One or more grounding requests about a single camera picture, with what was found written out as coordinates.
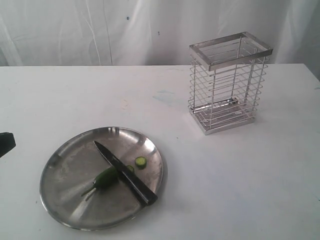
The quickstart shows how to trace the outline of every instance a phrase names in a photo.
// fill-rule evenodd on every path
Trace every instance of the stainless steel plate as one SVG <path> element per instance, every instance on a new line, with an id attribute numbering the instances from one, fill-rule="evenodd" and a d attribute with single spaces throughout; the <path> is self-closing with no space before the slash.
<path id="1" fill-rule="evenodd" d="M 42 172 L 40 197 L 48 213 L 59 223 L 79 230 L 100 230 L 132 219 L 141 209 L 130 189 L 119 181 L 106 190 L 97 190 L 85 201 L 82 192 L 93 179 L 110 167 L 93 141 L 106 146 L 157 193 L 164 175 L 160 153 L 143 134 L 122 127 L 102 127 L 75 136 L 51 156 Z M 135 158 L 147 158 L 139 170 Z"/>

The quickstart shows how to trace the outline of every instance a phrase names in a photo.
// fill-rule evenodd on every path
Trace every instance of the white backdrop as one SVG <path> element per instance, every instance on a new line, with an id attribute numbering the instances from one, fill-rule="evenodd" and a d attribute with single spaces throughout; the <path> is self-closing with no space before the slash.
<path id="1" fill-rule="evenodd" d="M 0 66 L 185 65 L 244 31 L 320 77 L 320 0 L 0 0 Z"/>

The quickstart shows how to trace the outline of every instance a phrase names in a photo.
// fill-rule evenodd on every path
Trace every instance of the wire basket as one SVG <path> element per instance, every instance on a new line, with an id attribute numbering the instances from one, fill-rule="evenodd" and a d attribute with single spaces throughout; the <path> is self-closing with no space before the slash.
<path id="1" fill-rule="evenodd" d="M 248 32 L 190 45 L 189 111 L 208 135 L 253 123 L 273 49 Z"/>

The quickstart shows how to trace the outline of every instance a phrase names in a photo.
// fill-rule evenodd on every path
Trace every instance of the knife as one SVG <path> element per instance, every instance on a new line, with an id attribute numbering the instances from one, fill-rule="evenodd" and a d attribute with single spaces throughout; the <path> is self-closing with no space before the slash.
<path id="1" fill-rule="evenodd" d="M 94 141 L 101 155 L 120 173 L 125 184 L 130 188 L 137 200 L 143 206 L 150 206 L 158 199 L 157 195 L 144 184 L 126 165 L 124 165 L 109 149 Z"/>

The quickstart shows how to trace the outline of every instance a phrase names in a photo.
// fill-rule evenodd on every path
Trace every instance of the table surface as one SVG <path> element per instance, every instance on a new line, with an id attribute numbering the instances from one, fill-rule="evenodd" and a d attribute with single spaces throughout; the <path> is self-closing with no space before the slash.
<path id="1" fill-rule="evenodd" d="M 190 116 L 189 66 L 0 67 L 0 239 L 259 239 L 320 236 L 320 82 L 303 64 L 266 70 L 255 123 L 205 136 Z M 134 220 L 62 226 L 39 196 L 51 154 L 73 136 L 121 126 L 167 164 L 159 200 Z"/>

